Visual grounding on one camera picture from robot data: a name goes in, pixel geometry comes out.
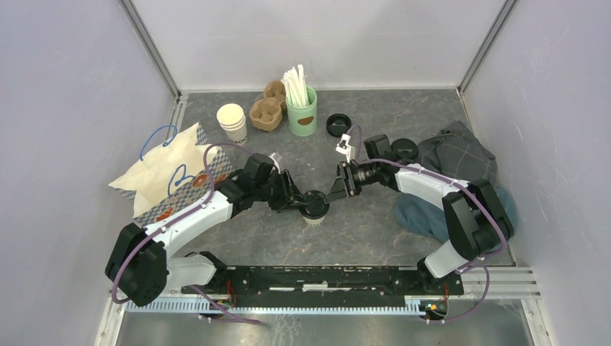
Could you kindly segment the black plastic cup lid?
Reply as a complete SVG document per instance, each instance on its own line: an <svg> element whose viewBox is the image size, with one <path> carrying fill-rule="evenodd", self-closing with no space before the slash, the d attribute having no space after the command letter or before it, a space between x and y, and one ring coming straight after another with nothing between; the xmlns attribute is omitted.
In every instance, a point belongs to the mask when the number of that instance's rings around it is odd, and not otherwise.
<svg viewBox="0 0 611 346"><path fill-rule="evenodd" d="M399 138L392 142L392 150L396 155L405 160L415 160L419 154L419 147L415 142L407 138Z"/></svg>

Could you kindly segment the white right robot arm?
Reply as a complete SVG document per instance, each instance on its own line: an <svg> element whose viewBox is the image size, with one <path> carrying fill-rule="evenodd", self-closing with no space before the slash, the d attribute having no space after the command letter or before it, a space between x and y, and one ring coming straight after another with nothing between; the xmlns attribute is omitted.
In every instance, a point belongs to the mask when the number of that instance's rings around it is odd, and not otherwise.
<svg viewBox="0 0 611 346"><path fill-rule="evenodd" d="M336 180L326 195L331 203L359 195L366 185L379 183L414 195L443 212L449 239L418 265L416 285L434 294L445 285L445 276L465 272L476 260L507 248L514 229L493 185L486 179L453 179L416 163L417 145L406 138L390 142L385 135L364 142L368 158L356 160L357 148L345 133L336 151L346 159L336 168Z"/></svg>

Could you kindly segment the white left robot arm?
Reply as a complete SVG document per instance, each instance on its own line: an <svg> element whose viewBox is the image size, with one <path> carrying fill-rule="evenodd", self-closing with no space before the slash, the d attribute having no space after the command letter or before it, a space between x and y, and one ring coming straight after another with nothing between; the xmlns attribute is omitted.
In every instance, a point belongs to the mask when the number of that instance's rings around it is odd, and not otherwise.
<svg viewBox="0 0 611 346"><path fill-rule="evenodd" d="M215 184L213 190L178 213L143 228L129 223L120 231L105 275L117 303L146 306L165 289L200 285L208 293L226 286L226 274L204 255L175 259L174 254L204 231L267 203L278 213L305 210L310 201L288 170L279 170L264 154L252 154L242 169Z"/></svg>

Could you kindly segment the checkered paper takeout bag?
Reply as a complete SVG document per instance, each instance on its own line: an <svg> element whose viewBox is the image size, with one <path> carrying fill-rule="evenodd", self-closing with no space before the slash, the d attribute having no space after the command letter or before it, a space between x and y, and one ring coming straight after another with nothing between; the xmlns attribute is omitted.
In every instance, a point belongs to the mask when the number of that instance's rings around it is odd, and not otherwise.
<svg viewBox="0 0 611 346"><path fill-rule="evenodd" d="M233 165L219 146L208 143L199 123L172 137L141 157L109 186L133 203L133 221L155 223L188 207L225 179Z"/></svg>

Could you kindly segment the black spare cup lid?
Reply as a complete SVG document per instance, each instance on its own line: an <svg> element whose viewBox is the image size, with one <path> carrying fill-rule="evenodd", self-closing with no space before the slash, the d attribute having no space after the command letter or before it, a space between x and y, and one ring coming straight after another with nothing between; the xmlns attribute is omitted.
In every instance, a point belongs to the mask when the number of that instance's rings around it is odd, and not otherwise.
<svg viewBox="0 0 611 346"><path fill-rule="evenodd" d="M341 138L351 127L352 120L343 113L334 113L326 120L326 131L335 138Z"/></svg>

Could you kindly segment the green straw holder cup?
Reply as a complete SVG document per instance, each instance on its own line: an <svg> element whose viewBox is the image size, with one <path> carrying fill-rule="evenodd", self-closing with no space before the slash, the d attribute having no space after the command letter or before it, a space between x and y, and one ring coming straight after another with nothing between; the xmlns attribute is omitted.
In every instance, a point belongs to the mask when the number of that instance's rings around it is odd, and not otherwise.
<svg viewBox="0 0 611 346"><path fill-rule="evenodd" d="M289 129L291 133L301 137L310 136L317 129L318 97L311 86L307 86L306 91L310 102L306 107L293 106L288 99L286 100Z"/></svg>

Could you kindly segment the teal blue cloth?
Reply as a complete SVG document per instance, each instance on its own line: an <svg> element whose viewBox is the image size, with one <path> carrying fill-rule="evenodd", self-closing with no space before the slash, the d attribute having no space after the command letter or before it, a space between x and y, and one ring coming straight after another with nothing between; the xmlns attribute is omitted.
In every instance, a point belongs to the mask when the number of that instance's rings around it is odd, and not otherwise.
<svg viewBox="0 0 611 346"><path fill-rule="evenodd" d="M495 186L495 193L500 199L509 220L515 226L518 221L518 212L512 196L501 186ZM418 198L414 195L401 195L394 208L397 222L410 232L435 238L445 243L449 239L445 214L442 209Z"/></svg>

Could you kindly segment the brown cardboard cup carrier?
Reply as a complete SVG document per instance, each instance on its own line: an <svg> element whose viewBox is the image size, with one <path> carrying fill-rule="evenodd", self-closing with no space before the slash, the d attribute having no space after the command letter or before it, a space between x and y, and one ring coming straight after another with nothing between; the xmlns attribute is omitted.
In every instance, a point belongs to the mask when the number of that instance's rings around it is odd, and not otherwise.
<svg viewBox="0 0 611 346"><path fill-rule="evenodd" d="M279 127L286 109L285 85L275 80L266 85L263 98L254 103L249 118L255 128L272 132Z"/></svg>

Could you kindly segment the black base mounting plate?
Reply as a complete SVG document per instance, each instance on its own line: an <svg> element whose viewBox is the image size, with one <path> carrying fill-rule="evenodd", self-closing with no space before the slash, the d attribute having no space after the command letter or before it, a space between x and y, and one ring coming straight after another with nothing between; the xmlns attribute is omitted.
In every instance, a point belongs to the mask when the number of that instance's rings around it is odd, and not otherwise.
<svg viewBox="0 0 611 346"><path fill-rule="evenodd" d="M461 296L461 277L426 276L415 267L235 266L200 288L230 297L236 308L402 307L407 296Z"/></svg>

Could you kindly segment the stack of white paper cups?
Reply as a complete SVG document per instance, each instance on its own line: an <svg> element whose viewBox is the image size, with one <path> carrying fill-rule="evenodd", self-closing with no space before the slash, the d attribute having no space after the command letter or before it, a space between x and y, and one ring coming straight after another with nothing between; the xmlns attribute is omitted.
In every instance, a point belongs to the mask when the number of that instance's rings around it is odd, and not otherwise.
<svg viewBox="0 0 611 346"><path fill-rule="evenodd" d="M233 143L242 145L247 142L246 116L240 105L229 103L221 106L216 113L216 118Z"/></svg>

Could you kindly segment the white paper-wrapped straws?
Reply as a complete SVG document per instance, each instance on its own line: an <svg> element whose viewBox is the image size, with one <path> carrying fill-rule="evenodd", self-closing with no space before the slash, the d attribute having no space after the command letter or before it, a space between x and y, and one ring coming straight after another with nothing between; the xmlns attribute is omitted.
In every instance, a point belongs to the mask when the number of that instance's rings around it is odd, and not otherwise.
<svg viewBox="0 0 611 346"><path fill-rule="evenodd" d="M303 64L286 71L281 79L285 87L287 105L304 108L310 105Z"/></svg>

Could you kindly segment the grey checked cloth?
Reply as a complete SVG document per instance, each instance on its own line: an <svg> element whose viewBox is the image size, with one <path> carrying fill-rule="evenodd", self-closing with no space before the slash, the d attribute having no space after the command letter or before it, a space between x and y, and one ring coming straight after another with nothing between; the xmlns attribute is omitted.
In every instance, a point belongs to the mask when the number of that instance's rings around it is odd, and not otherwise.
<svg viewBox="0 0 611 346"><path fill-rule="evenodd" d="M421 141L416 162L450 178L468 181L482 178L497 184L496 157L459 120L437 136Z"/></svg>

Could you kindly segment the aluminium frame rail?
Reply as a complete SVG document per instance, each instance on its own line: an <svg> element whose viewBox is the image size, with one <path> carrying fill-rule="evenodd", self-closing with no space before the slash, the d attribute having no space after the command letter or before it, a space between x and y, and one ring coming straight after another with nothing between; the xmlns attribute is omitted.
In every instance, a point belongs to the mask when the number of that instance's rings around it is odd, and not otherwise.
<svg viewBox="0 0 611 346"><path fill-rule="evenodd" d="M127 273L97 345L551 345L523 267L228 266Z"/></svg>

